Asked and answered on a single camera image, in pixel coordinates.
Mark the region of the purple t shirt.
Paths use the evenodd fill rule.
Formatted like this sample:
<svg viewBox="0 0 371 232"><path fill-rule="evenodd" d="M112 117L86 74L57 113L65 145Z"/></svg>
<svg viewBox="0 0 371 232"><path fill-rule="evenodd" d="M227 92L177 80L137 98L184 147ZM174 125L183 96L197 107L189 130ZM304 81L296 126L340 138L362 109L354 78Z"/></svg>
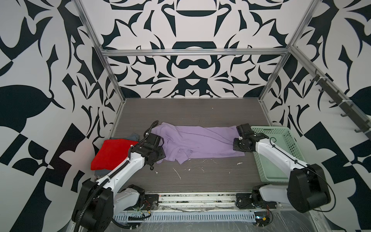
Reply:
<svg viewBox="0 0 371 232"><path fill-rule="evenodd" d="M162 147L166 161L183 164L189 159L219 159L243 157L244 153L233 149L233 141L239 137L236 126L210 127L174 126L163 122L151 130L163 138Z"/></svg>

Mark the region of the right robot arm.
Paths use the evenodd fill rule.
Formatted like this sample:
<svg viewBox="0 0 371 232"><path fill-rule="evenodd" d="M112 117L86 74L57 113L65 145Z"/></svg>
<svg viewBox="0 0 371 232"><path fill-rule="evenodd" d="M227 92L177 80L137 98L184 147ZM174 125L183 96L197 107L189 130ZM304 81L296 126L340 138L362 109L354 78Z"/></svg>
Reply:
<svg viewBox="0 0 371 232"><path fill-rule="evenodd" d="M262 184L253 187L249 197L236 198L238 208L282 203L291 205L300 213L306 213L336 203L335 193L327 183L322 167L291 155L278 146L276 138L253 131L249 124L237 126L237 132L238 137L233 141L234 151L256 152L288 177L286 186Z"/></svg>

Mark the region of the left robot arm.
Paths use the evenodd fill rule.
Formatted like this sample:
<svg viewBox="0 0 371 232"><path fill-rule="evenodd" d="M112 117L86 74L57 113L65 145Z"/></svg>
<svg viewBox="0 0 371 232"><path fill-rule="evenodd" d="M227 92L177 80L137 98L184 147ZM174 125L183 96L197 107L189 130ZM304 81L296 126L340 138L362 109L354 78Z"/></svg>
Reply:
<svg viewBox="0 0 371 232"><path fill-rule="evenodd" d="M128 156L113 171L95 182L85 181L71 216L73 230L104 232L110 223L121 229L134 230L150 218L151 213L147 212L135 222L122 224L114 216L128 208L141 210L145 202L145 190L136 185L130 185L124 190L121 187L144 166L148 165L153 170L153 165L166 157L163 145L162 137L148 132L137 145L129 147Z"/></svg>

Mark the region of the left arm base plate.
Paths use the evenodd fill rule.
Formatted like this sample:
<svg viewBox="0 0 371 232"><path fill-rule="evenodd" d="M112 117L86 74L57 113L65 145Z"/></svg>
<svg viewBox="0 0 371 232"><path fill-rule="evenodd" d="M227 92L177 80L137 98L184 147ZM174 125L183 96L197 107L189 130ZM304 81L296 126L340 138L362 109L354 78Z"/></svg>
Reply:
<svg viewBox="0 0 371 232"><path fill-rule="evenodd" d="M149 211L157 207L158 201L159 201L158 194L141 194L139 195L139 198L135 202L135 204L131 204L127 208L123 209L122 211L135 210L135 209Z"/></svg>

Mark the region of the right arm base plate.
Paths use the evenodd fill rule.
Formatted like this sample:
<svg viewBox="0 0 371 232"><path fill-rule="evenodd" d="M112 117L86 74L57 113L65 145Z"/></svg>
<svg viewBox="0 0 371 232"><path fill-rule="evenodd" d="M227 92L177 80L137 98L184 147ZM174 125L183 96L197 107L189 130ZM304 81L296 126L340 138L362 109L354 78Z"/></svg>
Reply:
<svg viewBox="0 0 371 232"><path fill-rule="evenodd" d="M276 202L262 200L254 193L237 193L236 207L239 209L276 209Z"/></svg>

